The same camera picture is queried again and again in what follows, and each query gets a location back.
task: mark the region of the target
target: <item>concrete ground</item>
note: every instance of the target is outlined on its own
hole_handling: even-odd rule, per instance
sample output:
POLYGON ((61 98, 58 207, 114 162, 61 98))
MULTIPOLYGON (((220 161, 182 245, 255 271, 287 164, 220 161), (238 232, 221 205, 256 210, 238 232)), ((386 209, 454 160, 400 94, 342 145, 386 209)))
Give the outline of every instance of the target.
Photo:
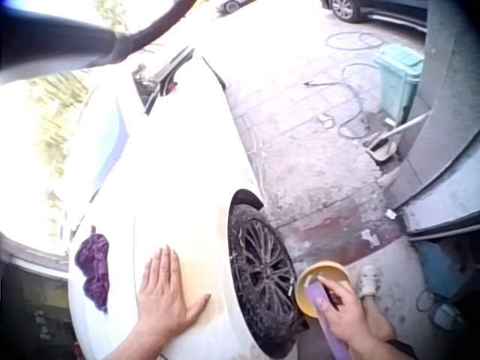
MULTIPOLYGON (((283 233, 297 270, 325 259, 348 264, 398 239, 398 225, 385 217, 383 171, 358 140, 338 133, 338 125, 359 111, 359 99, 369 119, 378 117, 380 74, 372 67, 345 67, 375 65, 374 45, 382 42, 422 51, 424 35, 385 23, 347 24, 319 0, 259 0, 215 21, 209 31, 207 59, 226 81, 265 211, 283 233), (335 36, 334 47, 374 48, 327 46, 340 32, 357 33, 335 36), (374 37, 359 40, 358 32, 374 37), (308 88, 308 80, 345 81, 359 99, 344 85, 308 88), (334 116, 337 126, 324 127, 317 118, 323 113, 334 116)), ((359 117, 343 133, 365 130, 359 117)))

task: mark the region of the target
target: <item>concrete wall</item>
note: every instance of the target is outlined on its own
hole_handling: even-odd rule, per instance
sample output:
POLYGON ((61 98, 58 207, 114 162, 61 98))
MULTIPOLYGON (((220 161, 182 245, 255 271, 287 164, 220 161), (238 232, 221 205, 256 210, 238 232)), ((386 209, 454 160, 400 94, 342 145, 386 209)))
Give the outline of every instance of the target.
POLYGON ((432 113, 386 192, 391 208, 403 206, 409 231, 480 211, 472 178, 480 178, 473 144, 480 131, 480 40, 473 13, 462 6, 430 0, 421 96, 412 115, 430 106, 432 113))
POLYGON ((480 136, 461 159, 403 208, 409 231, 424 230, 480 212, 480 136))

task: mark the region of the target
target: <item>green trash bin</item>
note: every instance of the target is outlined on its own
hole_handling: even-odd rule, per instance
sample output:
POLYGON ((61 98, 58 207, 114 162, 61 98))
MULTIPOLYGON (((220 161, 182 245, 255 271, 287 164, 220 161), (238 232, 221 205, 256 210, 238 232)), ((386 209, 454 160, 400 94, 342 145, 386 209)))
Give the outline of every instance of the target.
POLYGON ((401 45, 384 46, 375 62, 382 80, 382 109, 397 124, 405 122, 412 108, 423 68, 423 55, 401 45))

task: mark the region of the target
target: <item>yellow bowl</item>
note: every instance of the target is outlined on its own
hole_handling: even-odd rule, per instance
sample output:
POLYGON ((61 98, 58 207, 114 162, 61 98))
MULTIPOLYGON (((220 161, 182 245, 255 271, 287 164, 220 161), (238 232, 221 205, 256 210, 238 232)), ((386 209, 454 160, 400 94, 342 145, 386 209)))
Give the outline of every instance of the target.
POLYGON ((295 299, 300 310, 309 317, 317 317, 317 311, 305 295, 305 284, 312 276, 316 277, 320 274, 330 280, 348 281, 350 285, 353 283, 348 270, 337 262, 321 261, 306 268, 298 277, 295 285, 295 299))

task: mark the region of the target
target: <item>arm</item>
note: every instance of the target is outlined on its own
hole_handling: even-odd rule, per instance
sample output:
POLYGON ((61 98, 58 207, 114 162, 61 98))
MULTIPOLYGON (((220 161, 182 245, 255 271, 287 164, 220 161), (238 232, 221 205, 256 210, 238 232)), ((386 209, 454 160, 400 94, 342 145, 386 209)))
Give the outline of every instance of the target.
POLYGON ((362 303, 346 283, 338 283, 319 276, 319 280, 342 300, 335 310, 329 301, 317 299, 316 308, 330 325, 331 332, 345 341, 354 359, 363 360, 408 360, 409 356, 377 339, 367 327, 362 303))
POLYGON ((153 360, 168 343, 191 327, 205 310, 210 295, 187 308, 177 253, 160 249, 145 266, 138 292, 138 321, 107 360, 153 360))
POLYGON ((410 357, 373 335, 349 344, 355 358, 364 360, 410 360, 410 357))

